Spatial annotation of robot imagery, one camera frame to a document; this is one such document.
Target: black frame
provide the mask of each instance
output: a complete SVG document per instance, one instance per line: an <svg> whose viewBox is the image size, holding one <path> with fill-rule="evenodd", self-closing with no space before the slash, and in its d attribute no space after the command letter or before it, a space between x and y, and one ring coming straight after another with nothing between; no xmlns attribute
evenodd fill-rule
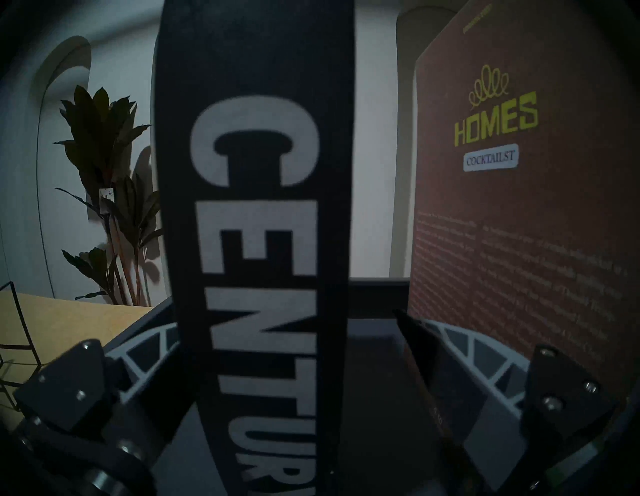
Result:
<svg viewBox="0 0 640 496"><path fill-rule="evenodd" d="M27 329L27 323L24 321L24 315L22 315L22 309L20 308L20 301L18 300L18 294L15 292L15 285L13 284L13 281L9 281L8 283L1 286L0 291L4 290L4 288L6 288L7 286L11 287L11 293L13 294L13 301L15 302L15 309L18 310L18 316L20 317L20 322L22 323L22 329L24 329L24 335L27 337L27 341L29 341L29 344L0 344L0 349L30 349L31 352L33 353L33 358L36 359L36 364L35 364L36 368L31 374L31 377L33 377L42 368L42 362L40 361L40 357L36 352L36 347L33 345L33 341L31 340L31 335L29 334L29 330ZM0 355L0 369L2 368L3 365L4 365L4 360ZM18 408L18 406L15 404L15 401L13 401L13 398L11 397L11 394L7 390L6 386L20 387L22 386L22 384L19 382L5 381L4 379L0 379L0 392L3 392L7 396L12 408L16 412L19 412L20 408Z"/></svg>

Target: gray surface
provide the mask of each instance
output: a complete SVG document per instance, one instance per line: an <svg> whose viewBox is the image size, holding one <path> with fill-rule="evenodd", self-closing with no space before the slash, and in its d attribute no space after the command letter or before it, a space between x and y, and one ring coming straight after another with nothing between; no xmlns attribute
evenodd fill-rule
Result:
<svg viewBox="0 0 640 496"><path fill-rule="evenodd" d="M449 340L453 346L458 348L463 355L467 356L469 352L469 337L453 329L447 329L447 336L449 336Z"/></svg>
<svg viewBox="0 0 640 496"><path fill-rule="evenodd" d="M519 420L496 399L487 398L464 448L492 490L506 480L527 448Z"/></svg>
<svg viewBox="0 0 640 496"><path fill-rule="evenodd" d="M157 496L226 496L195 404L182 419L173 442L164 449L152 473Z"/></svg>
<svg viewBox="0 0 640 496"><path fill-rule="evenodd" d="M492 377L507 358L481 341L476 341L475 346L474 365L485 377Z"/></svg>
<svg viewBox="0 0 640 496"><path fill-rule="evenodd" d="M512 365L507 373L509 374L509 382L507 382L504 395L507 398L511 398L524 391L527 374L515 365Z"/></svg>

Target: yellow logo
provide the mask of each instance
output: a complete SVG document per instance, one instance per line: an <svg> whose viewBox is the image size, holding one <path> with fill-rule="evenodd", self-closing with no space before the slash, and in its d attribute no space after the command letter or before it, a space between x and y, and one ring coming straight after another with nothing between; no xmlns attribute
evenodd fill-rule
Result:
<svg viewBox="0 0 640 496"><path fill-rule="evenodd" d="M469 92L471 110L490 98L509 95L508 85L509 74L500 72L498 68L492 70L489 64L484 64L480 71L480 79L476 79L474 90ZM492 136L537 127L537 103L537 93L528 92L520 95L519 98L498 102L491 109L482 110L482 112L479 110L455 123L453 145L455 147L460 143L468 145Z"/></svg>
<svg viewBox="0 0 640 496"><path fill-rule="evenodd" d="M469 103L471 110L489 98L508 95L507 85L509 84L509 74L501 74L497 67L491 70L488 64L483 65L480 71L480 79L476 79L474 90L469 92Z"/></svg>

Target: white label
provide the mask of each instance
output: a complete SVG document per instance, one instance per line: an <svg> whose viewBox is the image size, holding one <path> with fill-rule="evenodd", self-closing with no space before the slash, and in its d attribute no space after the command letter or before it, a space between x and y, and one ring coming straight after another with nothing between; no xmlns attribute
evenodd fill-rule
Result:
<svg viewBox="0 0 640 496"><path fill-rule="evenodd" d="M109 213L109 208L102 201L102 199L106 198L107 200L113 201L113 188L100 188L98 190L98 195L100 195L100 200L99 200L100 201L100 213L101 214L108 214Z"/></svg>
<svg viewBox="0 0 640 496"><path fill-rule="evenodd" d="M474 170L513 169L518 166L520 148L515 143L501 147L476 150L465 154L462 168L465 172Z"/></svg>

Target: bolt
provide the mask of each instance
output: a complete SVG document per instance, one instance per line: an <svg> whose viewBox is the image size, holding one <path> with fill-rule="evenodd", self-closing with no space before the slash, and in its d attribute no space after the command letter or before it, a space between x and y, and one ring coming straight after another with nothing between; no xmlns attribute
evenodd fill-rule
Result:
<svg viewBox="0 0 640 496"><path fill-rule="evenodd" d="M591 382L591 381L585 382L584 383L584 388L589 393L597 393L598 392L598 385L595 382Z"/></svg>
<svg viewBox="0 0 640 496"><path fill-rule="evenodd" d="M118 441L118 449L123 450L125 453L132 454L140 461L143 461L144 455L142 450L128 439L121 439Z"/></svg>
<svg viewBox="0 0 640 496"><path fill-rule="evenodd" d="M26 437L20 436L20 442L24 444L29 451L33 451L33 447Z"/></svg>
<svg viewBox="0 0 640 496"><path fill-rule="evenodd" d="M545 396L542 399L542 404L545 405L547 407L547 410L549 410L550 412L563 409L562 400L556 398L555 396Z"/></svg>

